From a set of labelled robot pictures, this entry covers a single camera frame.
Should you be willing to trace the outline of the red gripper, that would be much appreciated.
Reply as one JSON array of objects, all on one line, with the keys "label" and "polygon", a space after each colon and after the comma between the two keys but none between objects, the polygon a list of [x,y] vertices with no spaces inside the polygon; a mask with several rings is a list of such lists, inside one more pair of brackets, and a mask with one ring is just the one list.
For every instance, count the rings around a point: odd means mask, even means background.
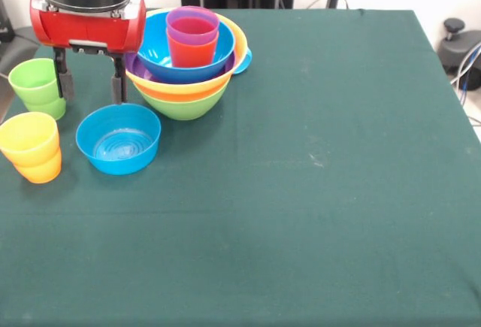
[{"label": "red gripper", "polygon": [[[87,47],[110,53],[134,53],[144,38],[146,5],[144,0],[130,0],[126,6],[102,13],[77,13],[51,8],[47,0],[30,0],[30,19],[37,39],[53,48],[59,96],[74,98],[74,81],[67,66],[65,48]],[[123,55],[111,55],[114,74],[111,78],[114,104],[127,100],[126,64]]]}]

